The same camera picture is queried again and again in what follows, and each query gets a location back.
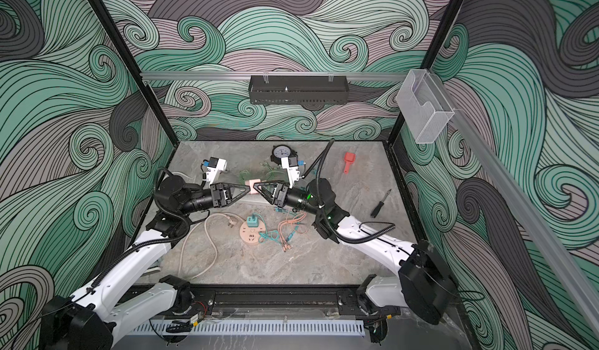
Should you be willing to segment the pink charger plug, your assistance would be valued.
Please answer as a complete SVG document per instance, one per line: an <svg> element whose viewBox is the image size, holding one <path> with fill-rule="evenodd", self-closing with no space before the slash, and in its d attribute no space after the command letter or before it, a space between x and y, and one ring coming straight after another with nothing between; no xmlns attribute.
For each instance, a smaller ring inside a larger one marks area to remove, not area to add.
<svg viewBox="0 0 599 350"><path fill-rule="evenodd" d="M261 180L259 178L258 179L251 179L251 180L246 180L245 181L245 185L247 185L247 186L250 187L250 192L249 192L250 195L257 195L258 194L257 189L255 189L255 187L254 187L258 183L261 183Z"/></svg>

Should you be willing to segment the pink round socket with cable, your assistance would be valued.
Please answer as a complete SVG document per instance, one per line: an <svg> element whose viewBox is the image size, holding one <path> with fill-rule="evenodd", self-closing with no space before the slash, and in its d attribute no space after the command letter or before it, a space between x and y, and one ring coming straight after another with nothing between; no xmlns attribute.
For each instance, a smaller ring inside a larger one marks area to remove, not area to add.
<svg viewBox="0 0 599 350"><path fill-rule="evenodd" d="M265 233L260 217L243 218L231 212L211 214L194 224L180 247L176 272L198 282L234 282L233 276L245 258L245 249L255 248Z"/></svg>

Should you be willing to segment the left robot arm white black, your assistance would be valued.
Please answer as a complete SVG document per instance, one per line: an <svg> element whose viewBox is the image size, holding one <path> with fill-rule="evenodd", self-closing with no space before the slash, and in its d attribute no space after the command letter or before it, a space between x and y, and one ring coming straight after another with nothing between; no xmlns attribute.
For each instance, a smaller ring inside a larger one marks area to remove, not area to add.
<svg viewBox="0 0 599 350"><path fill-rule="evenodd" d="M41 349L111 349L122 337L155 315L187 314L190 283L167 276L149 291L121 299L138 278L190 233L192 213L234 204L247 185L215 183L205 188L162 168L154 184L158 212L134 244L70 297L56 295L42 310Z"/></svg>

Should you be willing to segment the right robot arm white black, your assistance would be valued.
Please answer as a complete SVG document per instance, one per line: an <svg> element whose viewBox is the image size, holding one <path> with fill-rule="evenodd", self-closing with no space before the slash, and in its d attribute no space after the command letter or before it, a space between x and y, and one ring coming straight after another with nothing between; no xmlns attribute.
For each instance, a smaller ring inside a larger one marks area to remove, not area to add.
<svg viewBox="0 0 599 350"><path fill-rule="evenodd" d="M288 145L276 145L271 161L288 174L286 181L261 181L254 189L271 205L313 214L313 228L323 238L356 249L379 262L393 273L391 277L370 276L359 293L361 309L366 313L385 307L405 307L421 320L436 325L458 295L459 284L449 264L428 241L407 242L390 236L393 223L375 230L369 221L360 221L336 203L330 182L321 176L326 146L316 159L316 177L306 187L300 180L296 151Z"/></svg>

